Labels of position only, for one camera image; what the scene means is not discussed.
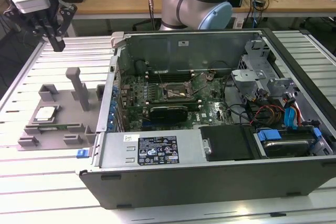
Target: warning label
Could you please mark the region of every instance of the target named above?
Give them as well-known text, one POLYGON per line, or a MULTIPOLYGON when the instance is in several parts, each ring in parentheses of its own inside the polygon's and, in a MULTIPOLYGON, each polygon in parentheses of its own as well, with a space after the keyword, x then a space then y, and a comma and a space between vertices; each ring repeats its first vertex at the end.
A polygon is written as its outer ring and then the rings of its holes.
POLYGON ((176 136, 141 137, 138 141, 139 165, 178 164, 176 136))

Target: blue drive bracket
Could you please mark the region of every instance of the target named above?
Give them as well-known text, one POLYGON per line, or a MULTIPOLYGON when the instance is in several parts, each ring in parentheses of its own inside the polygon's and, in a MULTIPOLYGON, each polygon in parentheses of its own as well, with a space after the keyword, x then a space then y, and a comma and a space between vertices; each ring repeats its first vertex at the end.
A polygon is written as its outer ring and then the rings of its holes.
POLYGON ((296 130, 298 127, 294 125, 294 120, 296 117, 296 112, 295 109, 292 107, 288 107, 285 109, 285 119, 284 119, 284 124, 287 127, 293 128, 293 130, 296 130))
POLYGON ((313 135, 315 136, 316 140, 319 140, 322 138, 322 133, 319 128, 313 129, 313 135))
POLYGON ((278 130, 262 130, 258 132, 257 135, 261 142, 281 140, 281 135, 278 130))
POLYGON ((84 148, 84 149, 79 149, 77 151, 76 158, 81 159, 81 158, 89 158, 90 155, 92 154, 92 149, 93 148, 84 148))

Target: wooden desk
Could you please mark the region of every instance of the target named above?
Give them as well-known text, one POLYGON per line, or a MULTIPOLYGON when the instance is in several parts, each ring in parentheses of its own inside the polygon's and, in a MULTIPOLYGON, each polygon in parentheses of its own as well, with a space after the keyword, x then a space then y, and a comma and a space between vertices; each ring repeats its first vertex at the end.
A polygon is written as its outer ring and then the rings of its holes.
MULTIPOLYGON (((75 19, 149 18, 148 0, 85 0, 77 4, 75 19)), ((0 9, 6 8, 5 1, 0 9)), ((160 18, 162 1, 154 0, 154 17, 160 18)), ((249 11, 249 0, 234 8, 235 28, 239 28, 249 11)), ((331 0, 270 0, 263 17, 336 16, 336 2, 331 0)))

